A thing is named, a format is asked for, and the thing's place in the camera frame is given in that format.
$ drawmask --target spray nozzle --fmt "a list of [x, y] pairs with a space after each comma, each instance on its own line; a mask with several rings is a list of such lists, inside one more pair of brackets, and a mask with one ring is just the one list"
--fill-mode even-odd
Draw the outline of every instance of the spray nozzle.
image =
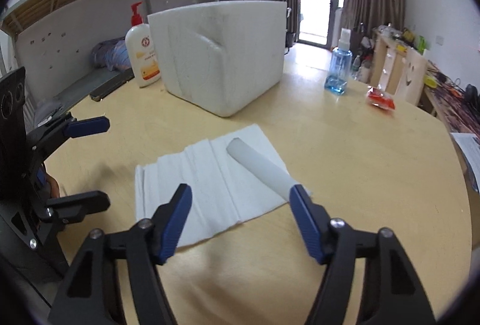
[[133, 12], [133, 15], [131, 17], [131, 25], [133, 26], [138, 26], [139, 24], [143, 23], [142, 16], [138, 13], [137, 8], [142, 2], [135, 3], [131, 5], [131, 10]]
[[349, 29], [342, 29], [340, 34], [340, 40], [338, 41], [338, 48], [344, 51], [350, 50], [350, 35], [351, 31]]

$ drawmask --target plastic bottle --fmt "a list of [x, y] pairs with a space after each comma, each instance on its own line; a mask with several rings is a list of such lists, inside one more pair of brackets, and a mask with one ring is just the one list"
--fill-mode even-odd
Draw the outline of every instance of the plastic bottle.
[[350, 51], [350, 34], [349, 29], [342, 29], [338, 47], [332, 51], [330, 69], [328, 69], [328, 76], [325, 80], [325, 89], [337, 95], [342, 95], [345, 92], [350, 75], [353, 57]]
[[142, 88], [157, 81], [161, 75], [150, 27], [143, 22], [137, 12], [140, 4], [141, 2], [131, 5], [133, 16], [131, 17], [131, 29], [125, 37], [125, 45], [135, 80]]
[[352, 79], [354, 79], [354, 80], [357, 79], [357, 75], [358, 75], [361, 64], [362, 64], [362, 60], [360, 58], [360, 55], [358, 55], [355, 58], [355, 60], [353, 61], [352, 70], [350, 72], [350, 75], [351, 75]]

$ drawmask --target yellow item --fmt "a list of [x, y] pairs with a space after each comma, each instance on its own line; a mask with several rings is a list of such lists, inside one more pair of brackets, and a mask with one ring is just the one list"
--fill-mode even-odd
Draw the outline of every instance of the yellow item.
[[415, 40], [415, 34], [412, 33], [409, 29], [404, 29], [402, 38], [407, 42], [413, 43], [413, 41]]
[[432, 76], [427, 75], [425, 75], [425, 77], [423, 78], [423, 83], [430, 88], [436, 88], [438, 85], [437, 80], [435, 80]]
[[397, 45], [397, 50], [400, 51], [400, 52], [402, 52], [402, 53], [406, 53], [407, 50], [408, 50], [408, 48], [405, 47], [405, 46], [402, 45], [402, 44], [398, 44], [398, 45]]

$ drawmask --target blue spray bottle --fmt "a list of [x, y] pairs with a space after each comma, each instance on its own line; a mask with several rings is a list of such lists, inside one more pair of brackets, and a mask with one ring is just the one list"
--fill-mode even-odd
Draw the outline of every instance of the blue spray bottle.
[[345, 92], [350, 75], [353, 57], [350, 51], [350, 34], [349, 29], [342, 29], [338, 47], [332, 51], [332, 61], [325, 80], [325, 89], [337, 95], [342, 95]]

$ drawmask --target red packet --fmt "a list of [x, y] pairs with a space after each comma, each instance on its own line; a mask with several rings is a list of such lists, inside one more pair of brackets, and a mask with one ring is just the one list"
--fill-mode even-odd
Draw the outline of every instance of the red packet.
[[384, 110], [394, 111], [393, 97], [381, 89], [371, 87], [367, 92], [367, 103], [376, 105]]

